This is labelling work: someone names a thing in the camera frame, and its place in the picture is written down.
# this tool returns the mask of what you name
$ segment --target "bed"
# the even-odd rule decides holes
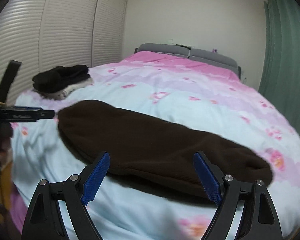
[[[16,105],[59,111],[81,100],[96,99],[246,146],[271,165],[274,179],[268,190],[283,236],[290,239],[300,228],[299,135],[271,103],[240,83],[233,59],[170,46],[141,45],[121,62],[91,68],[94,84],[62,101],[28,90]],[[39,180],[63,181],[85,166],[60,139],[57,124],[57,118],[12,124],[12,179],[18,192],[13,194],[11,215],[19,230]],[[87,206],[105,240],[201,239],[215,206],[186,196],[151,194],[132,184],[106,176]],[[62,202],[60,209],[70,239],[76,239]],[[227,239],[234,239],[241,214],[240,205]]]

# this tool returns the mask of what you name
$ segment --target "green curtain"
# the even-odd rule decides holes
[[[267,0],[266,55],[259,92],[300,135],[300,7],[295,0]]]

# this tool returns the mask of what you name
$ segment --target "metal screw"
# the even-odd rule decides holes
[[[70,176],[70,180],[72,180],[72,181],[76,181],[77,179],[79,179],[79,175],[77,175],[77,174]]]
[[[233,177],[232,177],[231,175],[226,175],[226,176],[225,176],[225,179],[226,179],[227,181],[232,181],[232,180],[233,180]]]
[[[265,183],[261,179],[257,179],[257,184],[263,186]]]
[[[47,180],[46,179],[42,179],[42,180],[40,180],[39,184],[41,186],[46,185],[47,184]]]

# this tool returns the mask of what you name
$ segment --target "white louvered closet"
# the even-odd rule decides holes
[[[22,62],[8,96],[57,65],[88,67],[121,60],[127,0],[10,0],[0,14],[0,80],[10,59]]]

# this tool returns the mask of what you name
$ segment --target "headboard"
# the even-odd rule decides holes
[[[237,62],[227,56],[210,52],[203,49],[189,49],[179,45],[144,43],[136,48],[134,53],[139,51],[153,51],[156,53],[169,54],[177,57],[188,58],[190,60],[207,63],[209,65],[226,68],[233,71],[239,79],[241,78],[241,67]]]

